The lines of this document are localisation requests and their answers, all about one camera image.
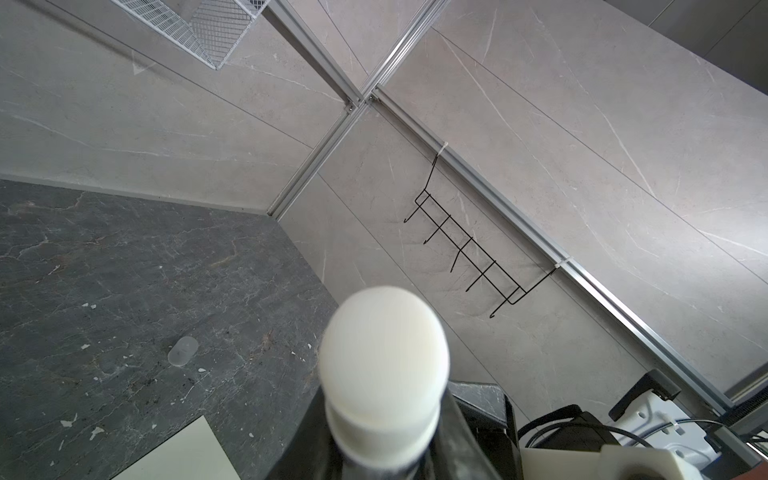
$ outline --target wire mesh basket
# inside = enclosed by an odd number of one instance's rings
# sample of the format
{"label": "wire mesh basket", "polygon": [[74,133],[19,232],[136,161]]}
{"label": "wire mesh basket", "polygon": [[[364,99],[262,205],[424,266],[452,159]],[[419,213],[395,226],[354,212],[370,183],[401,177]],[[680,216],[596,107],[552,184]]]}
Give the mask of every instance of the wire mesh basket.
{"label": "wire mesh basket", "polygon": [[224,65],[269,0],[203,0],[187,22],[161,0],[112,0],[214,70]]}

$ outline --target metal rail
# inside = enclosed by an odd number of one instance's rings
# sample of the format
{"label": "metal rail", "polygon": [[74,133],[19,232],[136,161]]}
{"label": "metal rail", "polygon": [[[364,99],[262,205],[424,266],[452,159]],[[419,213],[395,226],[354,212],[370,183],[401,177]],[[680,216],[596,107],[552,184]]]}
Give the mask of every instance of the metal rail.
{"label": "metal rail", "polygon": [[291,181],[277,196],[267,214],[280,220],[286,210],[293,204],[304,187],[312,180],[315,173],[322,167],[331,153],[336,149],[347,132],[368,109],[368,97],[373,88],[384,84],[395,73],[403,60],[419,39],[429,30],[430,25],[440,15],[440,12],[450,0],[427,0],[411,20],[409,27],[402,33],[392,47],[391,53],[382,60],[379,66],[368,77],[358,91],[349,80],[341,67],[333,60],[319,43],[314,34],[302,22],[298,14],[288,5],[286,0],[272,0],[264,9],[263,15],[280,34],[307,60],[331,88],[337,93],[345,93],[342,98],[348,98],[346,112],[336,120],[326,136],[312,150]]}
{"label": "metal rail", "polygon": [[[403,110],[382,86],[377,86],[373,97],[408,129],[413,131],[427,146],[439,151],[444,141],[429,130],[418,118]],[[696,371],[672,346],[651,329],[639,316],[624,305],[610,290],[598,282],[586,269],[573,260],[565,250],[551,239],[538,225],[522,213],[507,197],[502,195],[482,175],[478,174],[452,148],[446,147],[442,159],[464,181],[477,191],[506,220],[512,223],[549,259],[560,264],[560,270],[594,297],[621,325],[629,330],[647,349],[663,362],[680,380],[691,388],[711,409],[722,415],[733,407],[733,402],[709,380]]]}

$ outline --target white rounded knob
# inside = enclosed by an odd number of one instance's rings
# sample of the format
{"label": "white rounded knob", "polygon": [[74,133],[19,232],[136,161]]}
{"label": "white rounded knob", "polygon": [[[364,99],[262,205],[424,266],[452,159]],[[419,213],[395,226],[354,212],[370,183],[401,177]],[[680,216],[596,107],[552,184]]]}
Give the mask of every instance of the white rounded knob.
{"label": "white rounded knob", "polygon": [[367,468],[406,467],[435,433],[448,372],[448,343],[429,305],[394,286],[355,293],[319,349],[336,444]]}

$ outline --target black wire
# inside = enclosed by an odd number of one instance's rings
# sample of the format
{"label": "black wire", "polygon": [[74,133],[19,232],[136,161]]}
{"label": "black wire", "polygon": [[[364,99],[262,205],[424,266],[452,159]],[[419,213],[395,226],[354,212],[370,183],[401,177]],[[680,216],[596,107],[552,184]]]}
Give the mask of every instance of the black wire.
{"label": "black wire", "polygon": [[542,435],[544,435],[546,432],[549,432],[550,430],[560,429],[562,427],[582,427],[585,429],[593,429],[593,430],[608,430],[609,432],[618,433],[619,435],[624,435],[625,437],[629,437],[630,439],[633,439],[635,442],[641,444],[643,447],[652,449],[653,446],[651,446],[650,443],[643,440],[640,436],[635,435],[632,432],[628,432],[624,429],[619,429],[618,427],[614,427],[611,425],[602,425],[601,423],[582,423],[582,422],[558,422],[553,423],[551,425],[547,425],[538,432],[536,432],[529,440],[528,443],[525,444],[525,447],[530,447],[533,445],[533,442],[540,439]]}
{"label": "black wire", "polygon": [[[726,429],[730,430],[728,425],[725,425],[725,424],[723,424],[721,422],[717,422],[715,420],[707,420],[707,419],[680,419],[680,420],[675,420],[675,423],[710,423],[712,425],[719,425],[721,427],[725,427]],[[643,435],[640,435],[640,437],[642,439],[647,439],[648,437],[650,437],[654,433],[661,432],[662,430],[668,429],[671,426],[674,426],[674,423],[672,423],[672,422],[665,423],[663,425],[660,425],[660,426],[656,427],[655,429],[648,430]],[[635,445],[635,443],[639,443],[639,442],[637,440],[635,440],[635,442],[628,443],[627,446],[631,447],[632,445]]]}

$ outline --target black wire hook rack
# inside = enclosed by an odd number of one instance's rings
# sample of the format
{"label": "black wire hook rack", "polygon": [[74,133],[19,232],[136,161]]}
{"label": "black wire hook rack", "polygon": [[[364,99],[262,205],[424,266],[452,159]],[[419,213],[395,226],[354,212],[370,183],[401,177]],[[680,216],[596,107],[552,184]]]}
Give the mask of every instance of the black wire hook rack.
{"label": "black wire hook rack", "polygon": [[[499,293],[499,295],[501,295],[501,296],[503,296],[503,297],[504,297],[504,300],[503,300],[503,301],[502,301],[502,302],[501,302],[501,303],[500,303],[500,304],[499,304],[499,305],[498,305],[498,306],[497,306],[497,307],[496,307],[496,308],[495,308],[495,309],[494,309],[494,310],[491,312],[491,316],[490,316],[489,318],[493,318],[493,317],[494,317],[494,315],[496,314],[496,312],[498,312],[498,309],[502,308],[502,307],[504,306],[504,304],[505,304],[505,303],[509,303],[510,305],[515,305],[517,302],[519,302],[520,300],[522,300],[522,299],[523,299],[523,297],[525,297],[525,296],[526,296],[526,295],[528,295],[528,294],[529,294],[531,291],[533,291],[533,289],[534,289],[534,288],[536,288],[536,287],[539,285],[539,283],[541,283],[541,282],[543,282],[544,280],[546,280],[547,278],[549,278],[549,276],[550,276],[550,275],[552,275],[552,274],[554,273],[554,271],[555,271],[555,270],[557,270],[557,269],[559,268],[559,266],[560,266],[560,265],[559,265],[559,264],[555,265],[555,266],[554,266],[554,268],[553,268],[552,270],[550,270],[548,273],[546,273],[546,274],[545,274],[545,275],[544,275],[544,276],[543,276],[543,277],[542,277],[542,278],[541,278],[541,279],[540,279],[538,282],[536,282],[536,283],[534,284],[534,286],[532,286],[532,287],[531,287],[531,288],[529,288],[528,290],[526,290],[525,288],[523,288],[523,286],[522,286],[522,285],[520,285],[520,283],[518,283],[518,281],[517,281],[517,280],[515,280],[515,278],[514,278],[512,275],[510,275],[510,274],[507,272],[507,270],[504,270],[504,267],[503,267],[503,266],[501,266],[501,265],[500,265],[500,264],[499,264],[499,263],[498,263],[498,262],[497,262],[497,261],[496,261],[496,260],[495,260],[493,257],[491,257],[490,253],[486,252],[486,251],[485,251],[485,249],[482,247],[482,245],[480,245],[480,243],[478,243],[478,242],[477,242],[477,240],[475,240],[475,238],[474,238],[472,235],[470,235],[469,233],[467,233],[467,230],[465,230],[465,229],[464,229],[464,227],[462,227],[462,226],[461,226],[461,225],[460,225],[460,224],[459,224],[459,223],[458,223],[458,222],[457,222],[457,221],[456,221],[456,220],[455,220],[455,219],[454,219],[454,218],[451,216],[451,214],[449,214],[449,213],[448,213],[448,211],[447,211],[445,208],[443,208],[443,206],[440,204],[440,202],[438,202],[438,201],[437,201],[437,199],[436,199],[435,197],[433,197],[433,196],[432,196],[432,194],[431,194],[431,193],[429,193],[429,192],[427,191],[427,187],[429,186],[429,181],[432,179],[432,173],[435,171],[435,166],[437,165],[437,160],[438,160],[438,158],[440,158],[440,154],[442,153],[442,151],[443,151],[444,149],[445,149],[445,145],[443,146],[443,148],[441,148],[441,149],[440,149],[440,151],[437,153],[437,155],[435,155],[435,160],[433,160],[433,161],[432,161],[432,168],[429,170],[429,176],[427,177],[427,181],[426,181],[426,184],[424,184],[424,188],[422,189],[422,191],[420,191],[420,192],[419,192],[419,194],[418,194],[418,195],[416,195],[416,198],[415,198],[415,199],[414,199],[414,201],[413,201],[413,202],[416,204],[416,209],[415,209],[415,210],[414,210],[414,211],[413,211],[413,212],[412,212],[410,215],[408,215],[408,218],[406,218],[406,219],[403,221],[403,223],[408,223],[408,220],[411,220],[411,218],[413,217],[413,215],[414,215],[416,212],[418,212],[419,210],[421,210],[422,212],[424,212],[424,214],[427,216],[427,218],[429,218],[429,219],[430,219],[430,220],[431,220],[431,221],[432,221],[432,222],[433,222],[433,223],[434,223],[434,224],[437,226],[437,230],[435,230],[434,232],[432,232],[432,235],[430,235],[428,239],[424,240],[424,243],[423,243],[423,245],[426,245],[426,243],[427,243],[427,242],[429,242],[429,241],[432,239],[432,237],[434,237],[434,236],[435,236],[435,234],[436,234],[436,233],[438,233],[438,232],[442,232],[442,233],[443,233],[443,235],[445,235],[445,237],[446,237],[446,238],[447,238],[447,239],[448,239],[448,240],[449,240],[451,243],[453,243],[453,246],[454,246],[454,247],[456,247],[456,248],[458,249],[458,252],[456,252],[456,257],[453,259],[453,264],[451,265],[451,270],[450,270],[450,271],[451,271],[451,272],[453,272],[453,269],[454,269],[454,267],[456,266],[456,261],[458,260],[458,257],[459,257],[459,255],[463,255],[463,256],[464,256],[464,258],[466,258],[466,259],[467,259],[467,261],[468,261],[468,262],[470,262],[470,263],[472,264],[472,266],[473,266],[474,268],[476,268],[476,270],[477,270],[478,272],[480,272],[480,275],[479,275],[479,276],[478,276],[478,277],[475,279],[475,281],[474,281],[474,282],[472,282],[472,283],[470,283],[470,284],[469,284],[469,286],[467,287],[467,290],[465,290],[465,292],[468,292],[468,291],[469,291],[469,289],[471,289],[471,288],[472,288],[472,286],[474,286],[474,285],[475,285],[475,284],[478,282],[478,280],[480,280],[481,278],[483,278],[483,277],[484,277],[484,278],[485,278],[485,279],[488,281],[488,283],[490,283],[490,284],[491,284],[491,285],[492,285],[492,286],[493,286],[493,287],[496,289],[496,291]],[[446,217],[445,217],[445,220],[443,220],[443,221],[442,221],[442,222],[440,222],[440,223],[437,223],[437,221],[436,221],[434,218],[432,218],[432,215],[430,215],[430,214],[429,214],[429,212],[427,212],[427,210],[425,210],[425,209],[424,209],[424,207],[423,207],[423,206],[424,206],[424,203],[425,203],[427,200],[429,200],[430,198],[431,198],[431,199],[432,199],[432,201],[435,203],[435,205],[437,205],[437,206],[440,208],[440,210],[442,210],[442,212],[443,212],[443,213],[446,215]],[[468,240],[467,240],[466,242],[464,242],[464,244],[463,244],[463,245],[459,246],[459,245],[458,245],[458,244],[457,244],[457,243],[456,243],[456,242],[455,242],[455,241],[454,241],[454,240],[451,238],[451,236],[450,236],[450,235],[448,235],[448,233],[447,233],[445,230],[443,230],[443,226],[444,226],[444,225],[446,224],[446,222],[448,222],[449,220],[450,220],[451,222],[453,222],[453,224],[454,224],[454,225],[456,225],[456,226],[457,226],[457,227],[458,227],[458,228],[459,228],[459,229],[462,231],[462,233],[463,233],[464,235],[466,235],[466,236],[467,236]],[[464,249],[465,249],[465,248],[466,248],[466,247],[467,247],[467,246],[468,246],[470,243],[474,243],[474,244],[475,244],[475,245],[476,245],[476,246],[477,246],[477,247],[478,247],[480,250],[482,250],[482,252],[484,253],[484,255],[486,255],[486,256],[488,257],[488,259],[490,260],[490,262],[491,262],[491,263],[490,263],[490,264],[489,264],[489,265],[488,265],[486,268],[483,268],[483,269],[482,269],[482,268],[480,268],[480,267],[477,265],[477,263],[475,263],[475,262],[474,262],[474,261],[473,261],[471,258],[469,258],[469,255],[467,255],[467,254],[466,254],[466,252],[464,251]],[[503,272],[503,274],[504,274],[504,275],[506,275],[506,276],[507,276],[507,278],[509,278],[509,279],[510,279],[510,280],[513,282],[513,284],[515,285],[515,289],[514,289],[514,290],[512,290],[512,293],[510,293],[509,295],[505,295],[505,294],[504,294],[504,293],[503,293],[503,292],[502,292],[502,291],[501,291],[501,290],[498,288],[498,286],[496,286],[496,284],[495,284],[495,283],[493,283],[493,281],[492,281],[490,278],[488,278],[488,276],[487,276],[487,275],[485,275],[485,274],[486,274],[486,273],[487,273],[487,272],[488,272],[488,271],[491,269],[491,267],[493,267],[494,265],[496,265],[496,266],[497,266],[497,267],[500,269],[500,271],[502,271],[502,272]],[[523,294],[522,294],[522,295],[520,295],[520,296],[519,296],[519,297],[518,297],[516,300],[514,300],[514,301],[511,301],[510,299],[512,298],[512,296],[513,296],[513,295],[515,295],[515,294],[518,292],[518,290],[522,291],[522,292],[523,292]]]}

